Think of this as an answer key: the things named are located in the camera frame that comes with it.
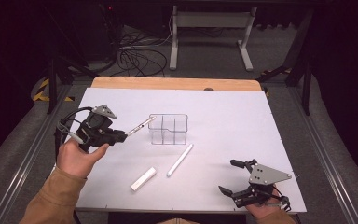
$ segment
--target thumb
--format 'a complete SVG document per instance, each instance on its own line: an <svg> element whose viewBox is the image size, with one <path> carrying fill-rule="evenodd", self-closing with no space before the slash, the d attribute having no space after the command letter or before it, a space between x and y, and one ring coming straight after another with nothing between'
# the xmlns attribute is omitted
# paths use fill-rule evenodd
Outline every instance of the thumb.
<svg viewBox="0 0 358 224"><path fill-rule="evenodd" d="M109 144L105 143L102 146L98 147L94 152L92 152L90 155L95 161L98 161L100 158L102 158L105 154L107 149L109 148Z"/></svg>

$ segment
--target brown sleeve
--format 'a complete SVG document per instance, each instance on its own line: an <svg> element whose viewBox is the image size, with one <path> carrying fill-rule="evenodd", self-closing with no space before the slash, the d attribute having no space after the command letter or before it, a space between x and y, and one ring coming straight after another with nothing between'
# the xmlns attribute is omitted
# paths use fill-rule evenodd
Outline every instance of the brown sleeve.
<svg viewBox="0 0 358 224"><path fill-rule="evenodd" d="M73 223L73 212L86 179L55 168L29 202L20 223Z"/></svg>
<svg viewBox="0 0 358 224"><path fill-rule="evenodd" d="M296 224L284 210L274 212L257 220L257 224Z"/></svg>

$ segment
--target white stick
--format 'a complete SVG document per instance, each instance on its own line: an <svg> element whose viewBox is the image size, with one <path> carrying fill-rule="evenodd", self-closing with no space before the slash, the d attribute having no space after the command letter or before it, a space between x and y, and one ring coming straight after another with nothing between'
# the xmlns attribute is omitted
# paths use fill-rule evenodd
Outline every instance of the white stick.
<svg viewBox="0 0 358 224"><path fill-rule="evenodd" d="M182 155L179 157L179 159L176 161L176 163L172 166L171 170L167 173L167 177L170 177L172 175L172 173L176 170L176 168L183 161L183 159L188 154L188 152L191 150L191 148L193 148L193 146L194 146L193 144L190 144L190 146L188 146L186 148L186 150L182 153Z"/></svg>

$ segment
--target dark wall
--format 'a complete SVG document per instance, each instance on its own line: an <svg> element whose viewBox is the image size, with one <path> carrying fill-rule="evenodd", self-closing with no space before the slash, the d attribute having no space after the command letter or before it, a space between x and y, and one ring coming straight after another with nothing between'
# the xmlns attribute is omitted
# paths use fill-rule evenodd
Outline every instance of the dark wall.
<svg viewBox="0 0 358 224"><path fill-rule="evenodd" d="M331 34L317 43L322 47L315 53L312 72L331 120L358 165L358 1L341 1L325 12L317 15L310 30L317 35L327 31L318 28L329 23Z"/></svg>
<svg viewBox="0 0 358 224"><path fill-rule="evenodd" d="M24 4L0 1L0 146L33 106L31 90L47 64Z"/></svg>

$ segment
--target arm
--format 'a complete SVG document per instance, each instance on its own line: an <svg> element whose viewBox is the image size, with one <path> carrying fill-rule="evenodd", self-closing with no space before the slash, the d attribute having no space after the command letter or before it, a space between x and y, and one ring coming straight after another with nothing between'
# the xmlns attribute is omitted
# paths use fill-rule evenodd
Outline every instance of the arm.
<svg viewBox="0 0 358 224"><path fill-rule="evenodd" d="M108 149L105 144L91 154L69 139L60 146L57 167L30 201L21 223L73 223L73 212L92 167Z"/></svg>
<svg viewBox="0 0 358 224"><path fill-rule="evenodd" d="M278 191L275 189L273 194L278 195ZM271 198L268 203L278 203L278 200ZM250 204L246 206L246 209L255 217L257 224L296 224L284 210L277 206Z"/></svg>

